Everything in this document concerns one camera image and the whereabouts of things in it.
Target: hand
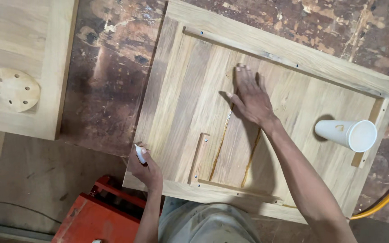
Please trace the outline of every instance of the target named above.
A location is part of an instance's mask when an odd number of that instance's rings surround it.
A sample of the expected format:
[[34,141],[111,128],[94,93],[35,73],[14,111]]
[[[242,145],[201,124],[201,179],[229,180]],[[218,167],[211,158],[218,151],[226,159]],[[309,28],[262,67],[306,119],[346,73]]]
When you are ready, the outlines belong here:
[[226,93],[229,99],[249,121],[259,125],[265,132],[272,129],[278,118],[274,115],[270,97],[259,87],[250,67],[238,64],[235,75],[241,99],[235,94]]
[[133,147],[129,156],[129,171],[147,186],[148,192],[159,191],[161,194],[163,190],[163,175],[159,166],[144,147],[142,147],[142,157],[145,159],[148,166],[142,165],[139,161],[138,154],[136,153],[136,148]]

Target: white paper cup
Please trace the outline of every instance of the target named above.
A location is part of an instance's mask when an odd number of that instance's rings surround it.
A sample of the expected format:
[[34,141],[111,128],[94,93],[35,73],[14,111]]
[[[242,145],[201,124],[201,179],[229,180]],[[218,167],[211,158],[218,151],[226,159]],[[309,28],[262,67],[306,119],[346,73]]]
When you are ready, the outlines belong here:
[[322,120],[315,126],[317,135],[338,143],[355,152],[369,150],[376,141],[376,126],[368,120]]

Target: stained workbench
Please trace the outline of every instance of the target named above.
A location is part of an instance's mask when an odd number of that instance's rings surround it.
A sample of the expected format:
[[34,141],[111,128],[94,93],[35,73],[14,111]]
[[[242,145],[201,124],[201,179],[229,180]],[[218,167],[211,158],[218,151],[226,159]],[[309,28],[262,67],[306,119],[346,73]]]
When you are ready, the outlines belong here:
[[[389,1],[186,0],[198,7],[389,75]],[[126,157],[164,1],[80,0],[61,139]],[[389,189],[389,129],[355,212]],[[389,222],[389,204],[371,217]]]

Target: plywood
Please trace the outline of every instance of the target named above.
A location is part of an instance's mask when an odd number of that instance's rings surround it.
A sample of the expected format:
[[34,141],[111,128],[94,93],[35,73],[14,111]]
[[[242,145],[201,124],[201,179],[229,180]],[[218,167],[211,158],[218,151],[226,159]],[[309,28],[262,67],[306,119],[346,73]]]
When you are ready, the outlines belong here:
[[[274,113],[349,217],[389,121],[389,76],[177,0],[166,10],[135,136],[163,172],[163,194],[305,222],[266,135],[223,96],[236,92],[237,63],[263,77]],[[317,137],[320,119],[369,119],[380,136],[356,154]],[[130,171],[123,186],[145,190]]]
[[40,85],[39,102],[16,112],[0,98],[0,131],[54,140],[59,134],[77,0],[0,0],[0,68]]

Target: yellow cord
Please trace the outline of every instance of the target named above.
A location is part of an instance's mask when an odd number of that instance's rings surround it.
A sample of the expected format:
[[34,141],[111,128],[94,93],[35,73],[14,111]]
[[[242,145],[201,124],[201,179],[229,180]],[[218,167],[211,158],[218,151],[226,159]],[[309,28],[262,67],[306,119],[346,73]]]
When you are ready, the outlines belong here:
[[367,210],[365,212],[362,212],[362,213],[359,213],[359,214],[356,214],[356,215],[352,216],[351,219],[358,219],[358,218],[367,217],[367,216],[369,216],[369,215],[379,211],[387,203],[389,203],[389,193],[388,193],[388,195],[384,199],[382,199],[382,201],[380,201],[378,204],[376,204],[376,206],[374,206],[370,210]]

